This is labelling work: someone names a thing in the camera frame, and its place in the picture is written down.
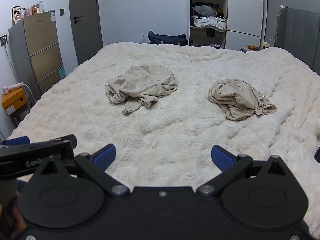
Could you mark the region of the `person's left hand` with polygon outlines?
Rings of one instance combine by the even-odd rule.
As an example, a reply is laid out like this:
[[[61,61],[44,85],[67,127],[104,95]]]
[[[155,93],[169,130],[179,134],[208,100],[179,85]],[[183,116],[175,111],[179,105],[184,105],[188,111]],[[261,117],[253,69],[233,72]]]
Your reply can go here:
[[[26,222],[18,208],[18,198],[20,193],[16,191],[15,197],[9,202],[9,205],[4,209],[9,215],[9,222],[7,217],[2,215],[3,208],[1,206],[1,239],[16,239],[26,228]]]

